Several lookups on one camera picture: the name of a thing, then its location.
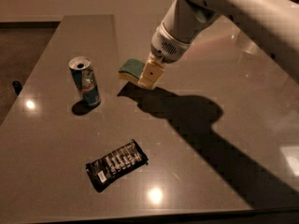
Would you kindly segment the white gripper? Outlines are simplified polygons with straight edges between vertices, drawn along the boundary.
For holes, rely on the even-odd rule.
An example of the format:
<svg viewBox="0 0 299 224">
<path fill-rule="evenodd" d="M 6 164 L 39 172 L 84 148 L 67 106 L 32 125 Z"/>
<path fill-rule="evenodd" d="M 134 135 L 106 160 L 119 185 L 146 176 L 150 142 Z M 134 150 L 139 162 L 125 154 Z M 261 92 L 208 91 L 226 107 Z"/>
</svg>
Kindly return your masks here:
<svg viewBox="0 0 299 224">
<path fill-rule="evenodd" d="M 178 61 L 193 40 L 218 17 L 218 13 L 206 7 L 188 0 L 175 0 L 151 39 L 150 55 L 138 85 L 154 90 L 164 74 L 164 63 Z"/>
</svg>

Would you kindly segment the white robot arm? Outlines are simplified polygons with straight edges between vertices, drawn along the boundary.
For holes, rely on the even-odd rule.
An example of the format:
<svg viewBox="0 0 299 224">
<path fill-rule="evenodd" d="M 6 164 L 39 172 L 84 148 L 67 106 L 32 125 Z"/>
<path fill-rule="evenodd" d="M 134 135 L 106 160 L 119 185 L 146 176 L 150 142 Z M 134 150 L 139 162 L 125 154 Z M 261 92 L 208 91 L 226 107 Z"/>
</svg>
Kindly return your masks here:
<svg viewBox="0 0 299 224">
<path fill-rule="evenodd" d="M 290 0 L 175 0 L 151 39 L 138 85 L 154 89 L 219 16 L 230 19 L 293 79 L 299 79 L 299 6 Z"/>
</svg>

